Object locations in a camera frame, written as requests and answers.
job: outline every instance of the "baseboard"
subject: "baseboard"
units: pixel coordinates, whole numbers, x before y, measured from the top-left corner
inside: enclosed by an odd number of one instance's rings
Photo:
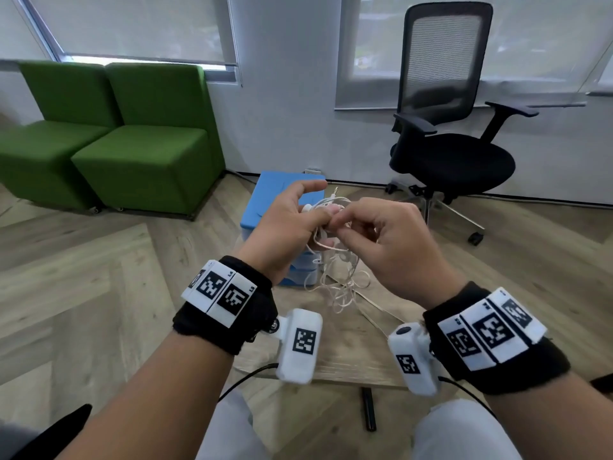
[[[260,173],[249,173],[244,171],[236,171],[237,173],[243,176],[252,176],[258,177]],[[341,179],[328,179],[328,182],[338,183],[338,184],[359,184],[361,186],[369,186],[372,188],[384,188],[387,184],[374,184],[371,182],[357,182],[357,181],[343,181]],[[554,203],[556,205],[579,205],[585,208],[613,208],[613,203],[590,203],[590,202],[578,202],[575,200],[565,200],[565,199],[544,199],[540,197],[524,197],[520,195],[502,195],[502,194],[491,194],[491,193],[483,193],[483,194],[475,194],[475,195],[466,195],[467,197],[496,197],[501,200],[508,200],[509,202],[538,202],[538,203]]]

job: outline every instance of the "green armchair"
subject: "green armchair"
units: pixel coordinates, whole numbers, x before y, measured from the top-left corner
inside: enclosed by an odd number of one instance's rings
[[[106,67],[125,126],[73,155],[103,203],[193,216],[225,168],[202,68]]]
[[[0,133],[0,183],[18,198],[45,205],[100,205],[71,156],[121,125],[104,68],[27,61],[19,69],[45,120]]]

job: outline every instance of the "black cable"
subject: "black cable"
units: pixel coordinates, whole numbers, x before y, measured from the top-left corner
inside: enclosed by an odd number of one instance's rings
[[[226,397],[227,394],[229,394],[233,389],[236,388],[236,386],[241,385],[242,383],[244,383],[247,379],[251,378],[252,376],[255,376],[256,374],[258,374],[261,371],[264,370],[270,370],[271,368],[277,368],[279,366],[279,363],[269,363],[267,365],[262,366],[261,368],[258,368],[255,371],[252,371],[251,373],[249,373],[247,376],[245,376],[242,379],[239,379],[238,382],[234,383],[228,390],[226,390],[226,392],[224,392],[223,394],[221,394],[221,397],[219,398],[219,400],[217,401],[217,403],[221,402],[223,400],[224,397]]]
[[[459,387],[461,390],[463,390],[466,394],[470,395],[474,400],[476,400],[477,402],[479,402],[481,404],[481,407],[483,407],[484,409],[486,409],[487,411],[490,412],[490,414],[496,418],[496,415],[494,414],[494,412],[492,410],[490,410],[490,407],[488,407],[485,403],[481,402],[476,395],[474,395],[471,391],[469,391],[467,388],[463,387],[462,385],[456,383],[454,380],[451,380],[449,378],[446,378],[445,376],[439,376],[438,377],[439,381],[442,381],[444,383],[449,383],[449,384],[453,384],[456,387]]]

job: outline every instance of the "chair wheel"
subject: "chair wheel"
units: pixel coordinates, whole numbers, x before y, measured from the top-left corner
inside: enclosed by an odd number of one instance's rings
[[[480,232],[473,232],[468,238],[468,243],[477,247],[477,245],[479,245],[482,240],[483,234],[481,234]]]
[[[396,190],[398,190],[398,186],[392,183],[389,183],[385,186],[385,193],[393,194]]]

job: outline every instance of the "herringbone floor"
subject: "herringbone floor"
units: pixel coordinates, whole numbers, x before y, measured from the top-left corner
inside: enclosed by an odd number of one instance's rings
[[[44,428],[85,402],[99,410],[169,332],[197,269],[232,249],[251,190],[223,178],[189,223],[54,211],[0,186],[0,418]],[[529,306],[581,376],[613,372],[613,211],[476,198],[454,207],[488,232],[472,247],[470,227],[435,210],[431,227],[449,260]],[[407,458],[431,403],[375,390],[379,431],[366,433],[355,387],[253,379],[243,393],[279,459]]]

